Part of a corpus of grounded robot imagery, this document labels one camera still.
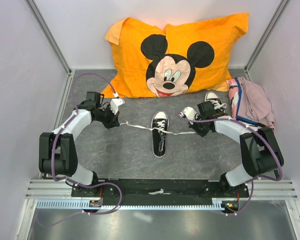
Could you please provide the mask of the white shoelace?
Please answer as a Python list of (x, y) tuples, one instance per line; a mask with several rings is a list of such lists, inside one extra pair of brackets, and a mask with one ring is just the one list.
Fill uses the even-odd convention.
[(163, 133), (163, 134), (166, 134), (166, 135), (173, 135), (173, 136), (197, 135), (197, 133), (195, 131), (171, 132), (169, 130), (164, 130), (163, 128), (159, 128), (159, 127), (145, 127), (145, 126), (142, 126), (142, 125), (131, 124), (128, 121), (120, 123), (119, 126), (120, 127), (121, 126), (129, 126), (131, 128), (147, 130), (147, 131), (150, 131), (151, 134), (153, 133), (153, 131), (156, 130), (159, 134)]

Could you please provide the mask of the black canvas sneaker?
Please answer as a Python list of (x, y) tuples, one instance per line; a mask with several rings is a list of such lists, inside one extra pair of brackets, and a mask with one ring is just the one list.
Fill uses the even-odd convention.
[(164, 111), (158, 111), (151, 121), (152, 152), (162, 158), (166, 154), (166, 138), (169, 129), (169, 118)]

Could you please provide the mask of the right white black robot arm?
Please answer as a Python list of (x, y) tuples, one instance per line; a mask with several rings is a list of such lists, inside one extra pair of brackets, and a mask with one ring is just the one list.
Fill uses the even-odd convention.
[(271, 128), (255, 128), (239, 122), (224, 111), (215, 109), (210, 101), (197, 107), (199, 112), (186, 107), (180, 113), (189, 121), (191, 129), (201, 137), (208, 132), (222, 134), (240, 145), (241, 164), (220, 177), (219, 191), (223, 196), (232, 196), (237, 186), (257, 178), (282, 179), (284, 159)]

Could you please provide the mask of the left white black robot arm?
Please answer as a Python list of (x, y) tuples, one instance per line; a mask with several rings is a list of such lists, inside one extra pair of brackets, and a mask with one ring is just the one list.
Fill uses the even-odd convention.
[(106, 129), (119, 127), (119, 107), (125, 103), (117, 93), (110, 102), (103, 102), (103, 98), (101, 93), (87, 92), (86, 99), (75, 106), (63, 124), (39, 136), (39, 171), (56, 182), (69, 181), (81, 186), (89, 197), (100, 191), (98, 176), (80, 165), (75, 141), (92, 122), (100, 122)]

